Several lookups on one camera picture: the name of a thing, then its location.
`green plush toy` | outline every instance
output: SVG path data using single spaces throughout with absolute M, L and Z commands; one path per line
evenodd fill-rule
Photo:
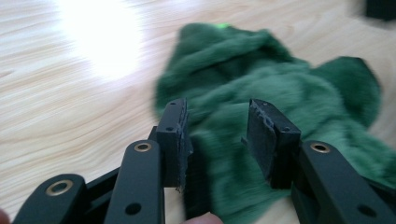
M 380 89 L 361 59 L 341 57 L 312 68 L 267 30 L 189 24 L 158 81 L 158 114 L 180 97 L 187 98 L 190 134 L 205 156 L 211 212 L 225 223 L 252 222 L 290 194 L 265 185 L 241 144 L 250 98 L 275 105 L 303 132 L 303 141 L 327 142 L 359 174 L 396 187 L 395 151 L 366 131 L 377 115 Z M 186 188 L 193 183 L 188 180 Z

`wood grain surface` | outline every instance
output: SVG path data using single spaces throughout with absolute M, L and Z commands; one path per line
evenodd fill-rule
M 365 59 L 383 90 L 370 132 L 396 148 L 395 25 L 364 19 L 360 8 L 345 0 L 1 1 L 0 206 L 14 218 L 52 176 L 89 182 L 118 167 L 124 149 L 157 123 L 155 81 L 190 22 L 270 29 L 313 65 Z M 183 220 L 173 189 L 166 220 Z M 298 220 L 283 199 L 258 223 Z

